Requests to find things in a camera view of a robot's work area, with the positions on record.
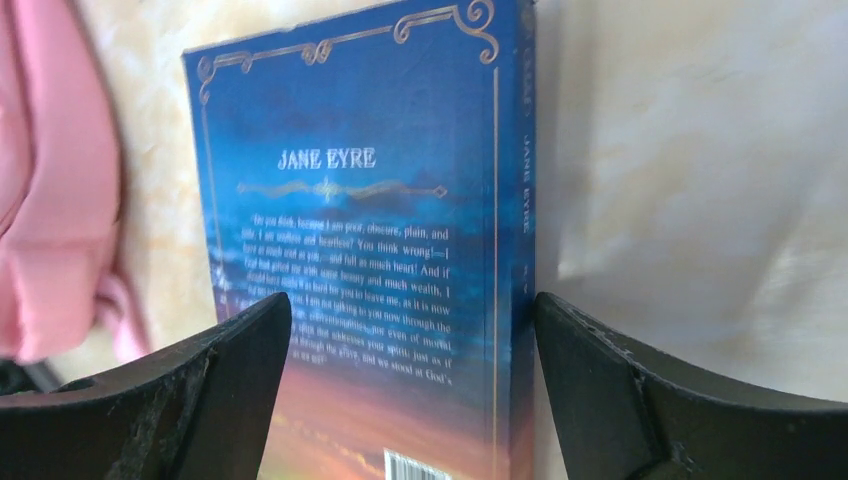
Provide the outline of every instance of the beige marble surface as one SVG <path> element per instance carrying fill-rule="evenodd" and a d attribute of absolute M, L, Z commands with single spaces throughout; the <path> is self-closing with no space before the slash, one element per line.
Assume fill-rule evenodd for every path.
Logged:
<path fill-rule="evenodd" d="M 183 49 L 369 0 L 78 0 L 161 347 L 213 322 Z M 539 0 L 539 287 L 694 363 L 848 400 L 848 1 Z M 95 332 L 55 359 L 114 365 Z M 537 478 L 564 477 L 544 391 Z"/>

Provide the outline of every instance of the barcode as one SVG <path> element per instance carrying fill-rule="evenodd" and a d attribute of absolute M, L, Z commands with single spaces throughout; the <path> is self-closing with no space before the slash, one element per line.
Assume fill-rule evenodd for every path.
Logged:
<path fill-rule="evenodd" d="M 386 480 L 451 480 L 451 476 L 391 450 L 385 451 Z"/>

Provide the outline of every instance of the book spine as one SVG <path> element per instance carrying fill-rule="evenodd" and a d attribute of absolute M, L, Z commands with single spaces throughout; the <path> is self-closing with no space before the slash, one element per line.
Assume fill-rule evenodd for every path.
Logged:
<path fill-rule="evenodd" d="M 510 480 L 533 478 L 532 303 L 536 276 L 536 14 L 535 0 L 516 0 L 515 125 L 520 218 L 514 257 L 510 369 Z"/>

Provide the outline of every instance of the pink cloth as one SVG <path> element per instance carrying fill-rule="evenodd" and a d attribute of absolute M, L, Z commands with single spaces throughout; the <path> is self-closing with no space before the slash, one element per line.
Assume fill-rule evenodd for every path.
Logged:
<path fill-rule="evenodd" d="M 80 345 L 94 321 L 130 361 L 149 352 L 114 272 L 120 146 L 67 0 L 0 0 L 0 356 Z"/>

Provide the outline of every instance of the blue book cover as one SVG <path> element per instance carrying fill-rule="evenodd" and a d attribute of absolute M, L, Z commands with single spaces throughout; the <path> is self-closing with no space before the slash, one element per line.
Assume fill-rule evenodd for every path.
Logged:
<path fill-rule="evenodd" d="M 183 62 L 218 319 L 293 307 L 260 478 L 532 478 L 533 1 L 388 3 Z"/>

